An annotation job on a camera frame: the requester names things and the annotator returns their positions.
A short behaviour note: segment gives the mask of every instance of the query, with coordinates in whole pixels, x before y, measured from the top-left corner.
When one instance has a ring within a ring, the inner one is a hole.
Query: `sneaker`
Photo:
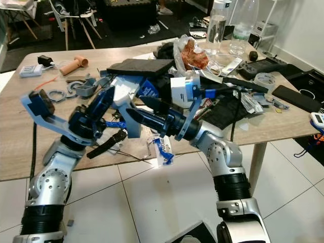
[[[173,12],[170,9],[164,7],[164,8],[160,8],[158,14],[160,14],[160,15],[173,15]]]

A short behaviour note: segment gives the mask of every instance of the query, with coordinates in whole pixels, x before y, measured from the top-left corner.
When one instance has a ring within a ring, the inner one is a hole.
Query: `black case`
[[[318,101],[283,85],[279,85],[272,94],[308,112],[318,112],[321,108],[321,104]]]

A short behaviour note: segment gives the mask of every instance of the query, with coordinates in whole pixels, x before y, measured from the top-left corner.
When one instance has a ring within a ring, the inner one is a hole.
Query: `tape roll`
[[[274,89],[275,77],[270,73],[261,72],[255,76],[253,82],[256,85],[267,88],[271,92]]]

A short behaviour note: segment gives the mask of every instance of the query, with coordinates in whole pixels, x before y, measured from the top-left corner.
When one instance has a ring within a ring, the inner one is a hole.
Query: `plastic bottle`
[[[221,46],[230,3],[227,0],[214,0],[206,38],[211,54],[217,53]]]
[[[245,0],[239,15],[239,23],[235,26],[229,52],[233,55],[242,55],[245,52],[250,34],[257,22],[259,0]]]

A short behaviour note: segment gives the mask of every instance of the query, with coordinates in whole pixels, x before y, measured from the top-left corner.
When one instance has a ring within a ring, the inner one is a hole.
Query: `white wall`
[[[260,5],[271,0],[260,0]],[[324,73],[324,1],[282,0],[271,18],[279,24],[274,52],[290,54]],[[265,16],[269,6],[260,9]]]

